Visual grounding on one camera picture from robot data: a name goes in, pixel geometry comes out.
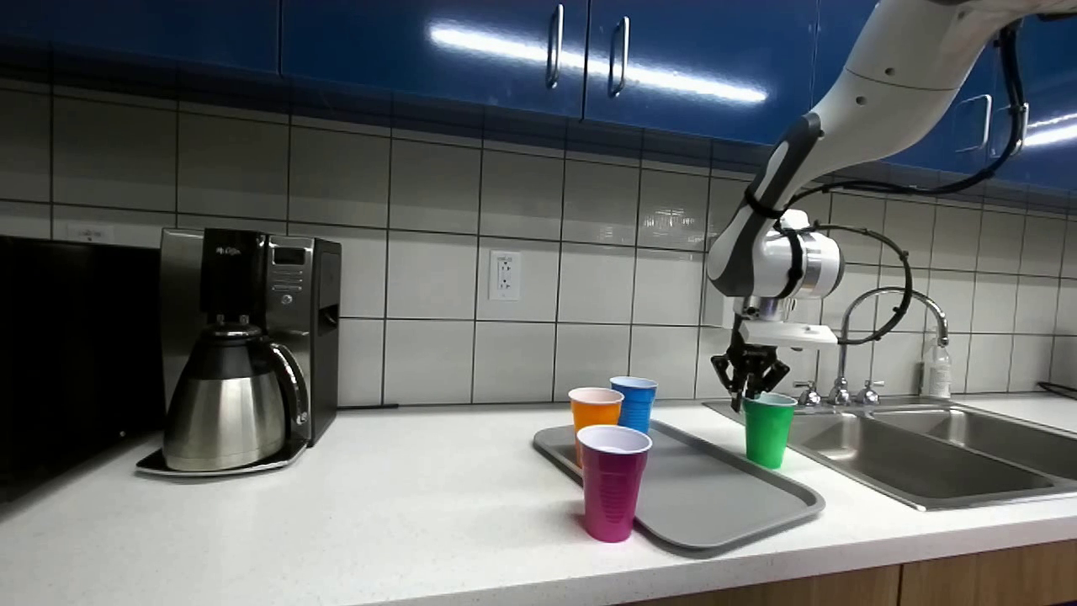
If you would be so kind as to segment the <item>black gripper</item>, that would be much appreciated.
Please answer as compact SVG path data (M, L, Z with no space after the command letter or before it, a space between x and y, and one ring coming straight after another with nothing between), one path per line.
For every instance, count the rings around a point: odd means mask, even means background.
M710 367L732 397L743 386L743 402L776 391L787 375L776 346L752 346L741 334L732 336L726 353L710 358Z

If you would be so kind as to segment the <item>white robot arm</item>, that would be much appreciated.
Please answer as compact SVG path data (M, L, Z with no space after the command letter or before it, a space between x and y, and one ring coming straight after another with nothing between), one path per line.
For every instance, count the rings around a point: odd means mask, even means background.
M878 0L823 103L767 151L732 223L707 251L707 279L741 298L713 371L734 406L776 391L781 346L839 346L828 327L786 323L787 298L828 298L841 251L794 199L817 180L919 144L948 112L989 40L1027 16L1074 16L1077 0Z

